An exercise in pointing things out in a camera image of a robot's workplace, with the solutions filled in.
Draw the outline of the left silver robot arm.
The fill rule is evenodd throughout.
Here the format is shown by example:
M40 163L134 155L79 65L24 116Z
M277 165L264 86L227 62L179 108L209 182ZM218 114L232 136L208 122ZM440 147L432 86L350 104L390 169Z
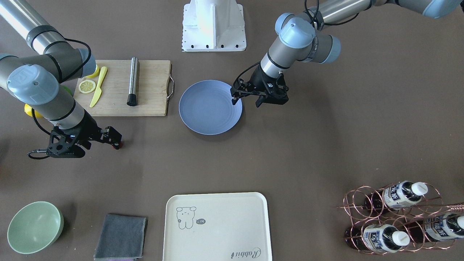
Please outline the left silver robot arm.
M462 0L327 0L301 14L284 13L275 23L276 40L260 62L255 64L248 81L239 76L230 89L232 104L246 96L257 96L256 106L263 103L283 105L288 101L284 73L293 63L329 64L341 53L340 40L323 33L328 26L345 24L374 6L394 4L426 17L441 18Z

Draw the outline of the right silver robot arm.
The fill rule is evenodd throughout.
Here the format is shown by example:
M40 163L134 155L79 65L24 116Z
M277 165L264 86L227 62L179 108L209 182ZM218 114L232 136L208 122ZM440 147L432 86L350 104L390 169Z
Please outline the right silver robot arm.
M91 49L75 49L25 0L2 0L1 16L37 52L19 58L1 54L1 88L30 105L53 124L43 150L55 158L80 158L91 141L121 147L121 134L98 127L90 114L61 84L93 74L97 68Z

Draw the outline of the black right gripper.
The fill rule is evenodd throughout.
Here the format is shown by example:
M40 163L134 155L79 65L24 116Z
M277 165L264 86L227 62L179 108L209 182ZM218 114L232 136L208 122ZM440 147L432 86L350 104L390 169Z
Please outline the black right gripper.
M56 136L65 137L65 142L76 144L86 150L91 148L90 141L97 141L103 144L118 144L122 142L122 135L112 126L104 129L98 127L96 121L85 111L81 122L71 129L54 128Z

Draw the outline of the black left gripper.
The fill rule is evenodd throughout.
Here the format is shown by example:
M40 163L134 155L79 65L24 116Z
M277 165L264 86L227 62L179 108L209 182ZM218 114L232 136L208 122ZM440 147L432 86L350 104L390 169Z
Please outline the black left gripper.
M237 104L239 99L245 96L258 96L260 93L278 95L279 88L277 87L277 78L268 76L262 67L258 65L248 82L243 80L234 81L231 87L232 105ZM260 95L255 105L259 108L263 103L267 103L267 101L267 95Z

